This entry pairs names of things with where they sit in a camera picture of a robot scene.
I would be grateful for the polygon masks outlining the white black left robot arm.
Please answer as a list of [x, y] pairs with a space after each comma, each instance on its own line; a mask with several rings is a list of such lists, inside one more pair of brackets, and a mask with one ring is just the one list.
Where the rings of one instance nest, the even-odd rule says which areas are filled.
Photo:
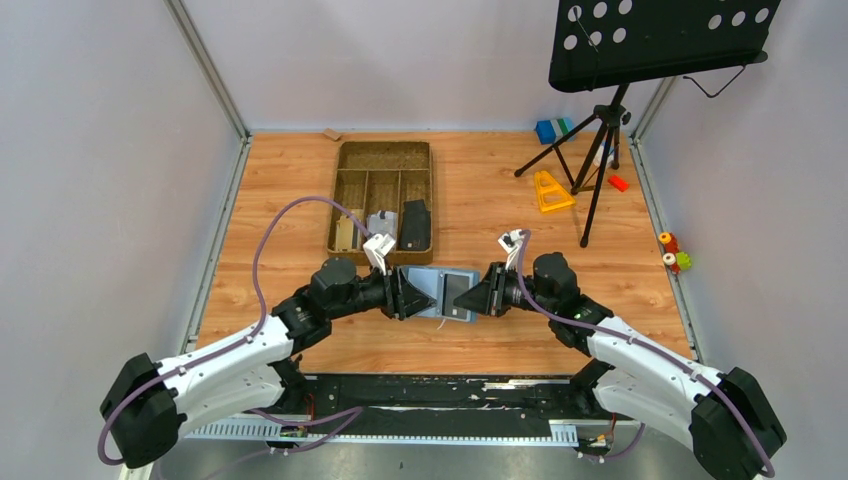
[[399, 267], [360, 276], [350, 260], [332, 257], [249, 327], [191, 353], [128, 359], [100, 405], [100, 459], [139, 468], [234, 414], [271, 406], [296, 412], [307, 389], [292, 357], [327, 338], [334, 320], [373, 309], [404, 320], [434, 302]]

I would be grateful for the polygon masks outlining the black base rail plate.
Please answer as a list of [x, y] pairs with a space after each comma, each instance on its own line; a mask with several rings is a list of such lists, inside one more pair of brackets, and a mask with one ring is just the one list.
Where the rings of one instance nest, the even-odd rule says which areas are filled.
[[316, 374], [265, 411], [372, 437], [543, 437], [553, 421], [612, 420], [568, 375]]

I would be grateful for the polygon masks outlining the white card in tray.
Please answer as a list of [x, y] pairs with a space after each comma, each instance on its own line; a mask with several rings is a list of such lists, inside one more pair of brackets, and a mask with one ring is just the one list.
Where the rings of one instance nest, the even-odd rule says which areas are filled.
[[389, 210], [378, 210], [375, 213], [371, 213], [367, 217], [366, 228], [369, 231], [368, 239], [372, 236], [380, 234], [380, 235], [388, 235], [393, 239], [398, 239], [398, 225], [399, 225], [399, 217], [398, 213]]

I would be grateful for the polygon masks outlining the black music stand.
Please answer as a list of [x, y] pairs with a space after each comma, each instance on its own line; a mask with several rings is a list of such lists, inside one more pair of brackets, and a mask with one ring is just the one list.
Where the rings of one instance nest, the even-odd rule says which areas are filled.
[[612, 87], [607, 104], [515, 171], [521, 176], [563, 143], [599, 122], [577, 174], [567, 176], [572, 194], [587, 190], [596, 154], [602, 156], [579, 244], [587, 247], [604, 175], [619, 165], [621, 130], [630, 118], [623, 100], [631, 84], [762, 63], [779, 0], [756, 1], [561, 1], [558, 4], [549, 85], [563, 93]]

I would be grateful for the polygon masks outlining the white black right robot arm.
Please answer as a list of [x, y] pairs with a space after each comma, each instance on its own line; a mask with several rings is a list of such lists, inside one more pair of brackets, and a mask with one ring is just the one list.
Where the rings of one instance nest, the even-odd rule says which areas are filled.
[[787, 441], [752, 374], [739, 367], [723, 373], [638, 333], [580, 291], [560, 252], [537, 257], [524, 277], [494, 262], [454, 303], [495, 317], [510, 308], [551, 313], [557, 340], [591, 359], [573, 378], [575, 411], [592, 418], [605, 410], [656, 429], [687, 447], [715, 479], [765, 475]]

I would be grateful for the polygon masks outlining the blue green block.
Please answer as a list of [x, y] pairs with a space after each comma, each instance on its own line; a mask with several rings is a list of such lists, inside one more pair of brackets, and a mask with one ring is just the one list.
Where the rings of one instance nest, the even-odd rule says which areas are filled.
[[535, 125], [534, 132], [542, 145], [551, 145], [575, 128], [574, 122], [568, 118], [541, 120]]

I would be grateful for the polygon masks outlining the woven compartment tray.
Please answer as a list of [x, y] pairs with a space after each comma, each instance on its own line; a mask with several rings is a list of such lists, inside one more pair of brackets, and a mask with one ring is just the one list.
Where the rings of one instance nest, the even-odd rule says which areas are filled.
[[[338, 151], [333, 200], [366, 226], [378, 210], [398, 213], [398, 239], [389, 253], [393, 264], [427, 265], [433, 261], [436, 242], [435, 175], [432, 152], [426, 141], [345, 141]], [[423, 199], [432, 217], [431, 246], [426, 251], [399, 249], [403, 204]]]

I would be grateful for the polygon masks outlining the yellow triangular toy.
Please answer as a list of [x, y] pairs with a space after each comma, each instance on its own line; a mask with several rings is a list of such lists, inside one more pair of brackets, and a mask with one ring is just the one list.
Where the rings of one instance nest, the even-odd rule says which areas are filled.
[[533, 175], [538, 209], [549, 214], [574, 207], [575, 198], [548, 171], [537, 171]]

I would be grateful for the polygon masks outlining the small cardboard scrap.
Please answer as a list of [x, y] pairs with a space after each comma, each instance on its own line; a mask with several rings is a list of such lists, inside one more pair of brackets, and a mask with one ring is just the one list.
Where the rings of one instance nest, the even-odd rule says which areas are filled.
[[342, 138], [341, 132], [338, 132], [338, 131], [331, 129], [331, 128], [324, 129], [322, 134], [326, 138], [328, 138], [328, 139], [330, 139], [331, 141], [334, 141], [334, 142], [337, 142]]

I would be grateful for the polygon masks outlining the red block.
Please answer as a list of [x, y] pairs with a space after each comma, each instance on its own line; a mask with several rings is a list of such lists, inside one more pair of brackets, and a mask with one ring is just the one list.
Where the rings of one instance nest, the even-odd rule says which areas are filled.
[[630, 188], [630, 184], [618, 175], [611, 175], [608, 183], [619, 192], [626, 192]]

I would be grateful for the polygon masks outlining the tan cards in tray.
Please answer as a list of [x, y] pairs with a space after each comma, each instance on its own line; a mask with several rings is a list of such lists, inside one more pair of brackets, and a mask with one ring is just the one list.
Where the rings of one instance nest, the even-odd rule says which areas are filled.
[[341, 213], [335, 223], [334, 242], [335, 252], [353, 252], [361, 249], [363, 235], [356, 223], [346, 214]]

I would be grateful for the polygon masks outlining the black wallet in tray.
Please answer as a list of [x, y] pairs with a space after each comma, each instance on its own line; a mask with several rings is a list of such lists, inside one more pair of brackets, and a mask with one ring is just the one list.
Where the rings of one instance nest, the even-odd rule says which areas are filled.
[[426, 251], [431, 246], [432, 217], [423, 199], [406, 201], [403, 204], [399, 249], [403, 251]]

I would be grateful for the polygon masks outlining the colourful toy stack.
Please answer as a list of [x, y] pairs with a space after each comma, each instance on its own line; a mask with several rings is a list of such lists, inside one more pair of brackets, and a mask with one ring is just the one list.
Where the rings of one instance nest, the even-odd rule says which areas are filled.
[[677, 275], [692, 268], [691, 256], [680, 248], [677, 237], [673, 233], [661, 232], [657, 239], [663, 251], [663, 264], [672, 273]]

